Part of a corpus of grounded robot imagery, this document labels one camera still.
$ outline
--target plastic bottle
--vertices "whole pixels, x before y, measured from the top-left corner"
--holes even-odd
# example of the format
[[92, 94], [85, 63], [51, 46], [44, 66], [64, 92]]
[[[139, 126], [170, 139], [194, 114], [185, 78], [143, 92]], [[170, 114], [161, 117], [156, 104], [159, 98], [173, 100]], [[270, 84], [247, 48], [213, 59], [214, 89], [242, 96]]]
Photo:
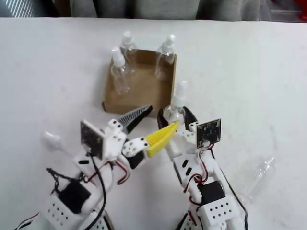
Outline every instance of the plastic bottle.
[[127, 93], [130, 89], [130, 69], [123, 54], [118, 47], [112, 50], [113, 65], [111, 73], [113, 76], [114, 88], [118, 94]]
[[176, 88], [174, 95], [171, 100], [171, 104], [166, 107], [163, 111], [163, 117], [169, 123], [174, 121], [180, 122], [179, 129], [181, 127], [185, 130], [184, 122], [185, 122], [185, 111], [183, 106], [186, 102], [186, 91], [187, 91], [187, 82], [185, 80], [180, 81]]
[[268, 185], [275, 173], [275, 157], [257, 157], [245, 162], [235, 176], [234, 185], [244, 205], [249, 206]]
[[155, 75], [159, 80], [167, 80], [167, 67], [174, 63], [174, 43], [175, 36], [170, 35], [157, 50]]
[[126, 62], [129, 64], [131, 74], [135, 74], [137, 47], [130, 31], [126, 31], [121, 41], [121, 48]]

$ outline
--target white spray nozzle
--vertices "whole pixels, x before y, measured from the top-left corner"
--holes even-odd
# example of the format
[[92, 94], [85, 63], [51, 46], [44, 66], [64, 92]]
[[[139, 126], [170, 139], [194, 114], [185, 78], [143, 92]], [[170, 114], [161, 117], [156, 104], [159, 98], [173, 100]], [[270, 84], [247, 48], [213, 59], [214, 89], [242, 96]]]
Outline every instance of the white spray nozzle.
[[188, 82], [185, 80], [180, 81], [175, 88], [171, 104], [177, 107], [183, 107], [186, 102]]
[[133, 36], [130, 31], [125, 31], [122, 39], [123, 45], [127, 45], [133, 42]]
[[114, 47], [112, 49], [112, 58], [114, 65], [117, 67], [122, 67], [126, 62], [123, 54], [121, 53], [120, 49], [118, 47]]
[[164, 52], [172, 51], [173, 48], [174, 48], [175, 38], [176, 37], [174, 35], [168, 36], [162, 44], [162, 47], [161, 47], [162, 51], [164, 51]]

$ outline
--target white table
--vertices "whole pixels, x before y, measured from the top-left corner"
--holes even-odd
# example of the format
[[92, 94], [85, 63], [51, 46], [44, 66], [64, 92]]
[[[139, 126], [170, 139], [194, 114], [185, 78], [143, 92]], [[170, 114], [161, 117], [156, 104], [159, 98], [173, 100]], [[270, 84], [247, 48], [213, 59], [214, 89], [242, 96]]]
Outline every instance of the white table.
[[[222, 118], [214, 149], [231, 183], [245, 160], [275, 154], [276, 175], [249, 210], [249, 228], [306, 229], [306, 24], [47, 18], [0, 19], [1, 229], [43, 205], [53, 187], [46, 167], [70, 172], [41, 143], [44, 130], [77, 153], [80, 120], [104, 127], [115, 116], [101, 101], [110, 50], [127, 29], [141, 49], [177, 36], [176, 79], [189, 81], [187, 106], [200, 121]], [[131, 137], [155, 130], [147, 118]], [[165, 151], [115, 186], [106, 205], [118, 230], [173, 229], [187, 207]]]

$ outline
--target black circuit board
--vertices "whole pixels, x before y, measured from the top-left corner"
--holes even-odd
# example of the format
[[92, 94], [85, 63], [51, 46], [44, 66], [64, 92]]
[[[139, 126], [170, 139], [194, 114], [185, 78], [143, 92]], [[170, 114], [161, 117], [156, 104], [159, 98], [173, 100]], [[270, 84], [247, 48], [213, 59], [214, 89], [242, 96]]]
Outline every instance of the black circuit board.
[[196, 145], [197, 148], [205, 147], [205, 144], [219, 142], [221, 140], [221, 119], [197, 125]]
[[81, 144], [87, 145], [86, 152], [102, 159], [103, 137], [81, 121]]

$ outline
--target cardboard box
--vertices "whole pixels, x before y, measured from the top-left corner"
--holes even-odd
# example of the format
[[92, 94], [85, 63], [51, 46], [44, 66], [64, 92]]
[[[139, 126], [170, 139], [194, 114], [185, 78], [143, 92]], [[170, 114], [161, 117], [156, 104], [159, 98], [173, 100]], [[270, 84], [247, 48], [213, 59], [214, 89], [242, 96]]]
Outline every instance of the cardboard box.
[[128, 93], [119, 95], [115, 92], [110, 63], [108, 77], [105, 86], [105, 100], [102, 107], [106, 112], [124, 114], [143, 105], [152, 105], [153, 111], [149, 116], [156, 117], [161, 108], [170, 105], [173, 94], [177, 56], [173, 65], [165, 67], [168, 78], [165, 81], [158, 80], [154, 74], [156, 52], [137, 50], [136, 75], [131, 77]]

